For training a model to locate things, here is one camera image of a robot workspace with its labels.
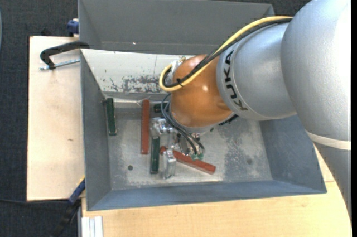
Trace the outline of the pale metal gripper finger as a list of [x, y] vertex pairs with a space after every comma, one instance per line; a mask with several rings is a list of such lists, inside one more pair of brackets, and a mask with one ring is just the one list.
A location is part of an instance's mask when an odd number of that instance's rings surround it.
[[168, 170], [167, 158], [160, 157], [160, 174], [163, 179], [167, 179], [167, 170]]
[[176, 158], [172, 150], [165, 152], [165, 177], [172, 177], [176, 172]]

